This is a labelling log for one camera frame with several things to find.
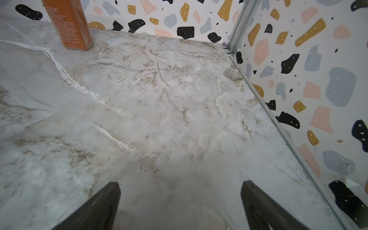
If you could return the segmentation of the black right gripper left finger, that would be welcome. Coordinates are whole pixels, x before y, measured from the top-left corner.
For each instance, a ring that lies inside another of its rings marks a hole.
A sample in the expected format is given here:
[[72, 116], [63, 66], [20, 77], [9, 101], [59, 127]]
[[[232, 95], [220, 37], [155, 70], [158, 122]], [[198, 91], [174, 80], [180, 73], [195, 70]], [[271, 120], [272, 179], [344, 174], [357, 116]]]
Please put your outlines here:
[[53, 230], [111, 230], [120, 197], [118, 182], [109, 182]]

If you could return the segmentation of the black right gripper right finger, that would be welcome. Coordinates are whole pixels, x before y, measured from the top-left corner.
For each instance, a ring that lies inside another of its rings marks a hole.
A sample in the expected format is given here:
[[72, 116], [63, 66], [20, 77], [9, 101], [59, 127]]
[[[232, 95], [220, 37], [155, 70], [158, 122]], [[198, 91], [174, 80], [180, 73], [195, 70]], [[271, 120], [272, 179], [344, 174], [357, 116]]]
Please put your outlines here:
[[252, 181], [244, 181], [241, 200], [251, 230], [307, 230]]

